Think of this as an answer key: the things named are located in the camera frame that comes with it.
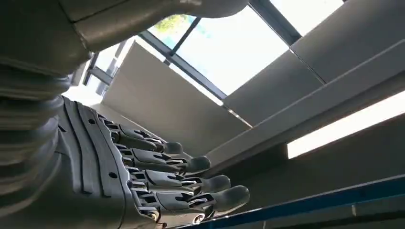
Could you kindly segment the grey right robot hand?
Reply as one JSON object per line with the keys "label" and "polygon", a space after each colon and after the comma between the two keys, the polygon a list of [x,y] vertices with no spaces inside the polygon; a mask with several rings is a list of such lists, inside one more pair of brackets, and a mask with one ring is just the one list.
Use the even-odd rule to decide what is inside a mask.
{"label": "grey right robot hand", "polygon": [[209,167],[117,143],[114,122],[63,96],[91,55],[176,14],[223,18],[246,0],[3,0],[0,226],[158,229],[199,225],[250,199]]}

